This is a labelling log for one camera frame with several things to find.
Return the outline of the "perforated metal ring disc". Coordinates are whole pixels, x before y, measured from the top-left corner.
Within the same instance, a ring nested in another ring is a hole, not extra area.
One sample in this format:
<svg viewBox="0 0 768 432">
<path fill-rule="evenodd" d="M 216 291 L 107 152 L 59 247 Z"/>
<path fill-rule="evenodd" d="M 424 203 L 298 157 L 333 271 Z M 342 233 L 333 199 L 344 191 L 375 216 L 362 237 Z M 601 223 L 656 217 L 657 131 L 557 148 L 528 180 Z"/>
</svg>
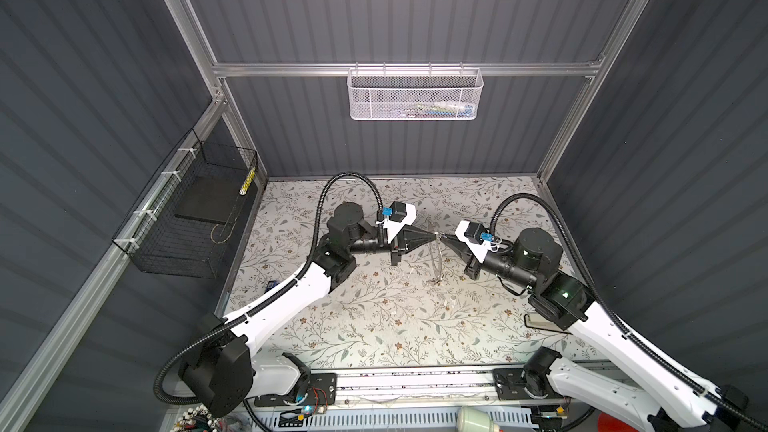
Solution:
<svg viewBox="0 0 768 432">
<path fill-rule="evenodd" d="M 429 244 L 428 250 L 433 270 L 433 277 L 431 282 L 433 285 L 439 285 L 444 278 L 443 257 L 439 234 L 435 235 L 435 240 Z"/>
</svg>

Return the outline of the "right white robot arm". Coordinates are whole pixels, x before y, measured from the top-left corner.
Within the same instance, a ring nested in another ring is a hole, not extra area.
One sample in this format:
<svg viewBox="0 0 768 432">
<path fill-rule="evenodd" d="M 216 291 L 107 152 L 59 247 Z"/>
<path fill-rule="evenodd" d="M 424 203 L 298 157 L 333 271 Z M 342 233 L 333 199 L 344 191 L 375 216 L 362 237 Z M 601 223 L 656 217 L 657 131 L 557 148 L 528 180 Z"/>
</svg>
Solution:
<svg viewBox="0 0 768 432">
<path fill-rule="evenodd" d="M 685 369 L 610 317 L 583 282 L 560 270 L 563 249 L 543 229 L 525 229 L 510 242 L 462 221 L 441 240 L 465 260 L 467 273 L 486 271 L 524 287 L 539 315 L 594 347 L 632 381 L 610 379 L 542 347 L 522 373 L 530 396 L 574 398 L 638 431 L 735 431 L 746 424 L 744 393 Z"/>
</svg>

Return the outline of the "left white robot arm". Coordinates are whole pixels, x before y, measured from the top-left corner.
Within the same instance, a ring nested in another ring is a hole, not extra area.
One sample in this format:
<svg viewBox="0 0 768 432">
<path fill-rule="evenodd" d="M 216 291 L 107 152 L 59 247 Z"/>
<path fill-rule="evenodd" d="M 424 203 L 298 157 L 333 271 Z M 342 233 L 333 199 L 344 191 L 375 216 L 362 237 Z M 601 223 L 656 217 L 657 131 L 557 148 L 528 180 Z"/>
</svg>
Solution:
<svg viewBox="0 0 768 432">
<path fill-rule="evenodd" d="M 309 260 L 262 297 L 223 318 L 212 317 L 203 329 L 214 338 L 193 347 L 180 360 L 179 377 L 192 401 L 217 417 L 248 398 L 276 396 L 302 402 L 311 372 L 295 355 L 263 351 L 263 345 L 312 303 L 325 298 L 357 266 L 356 253 L 388 252 L 392 263 L 434 240 L 415 226 L 413 204 L 395 201 L 369 224 L 359 204 L 339 205 L 327 222 Z"/>
</svg>

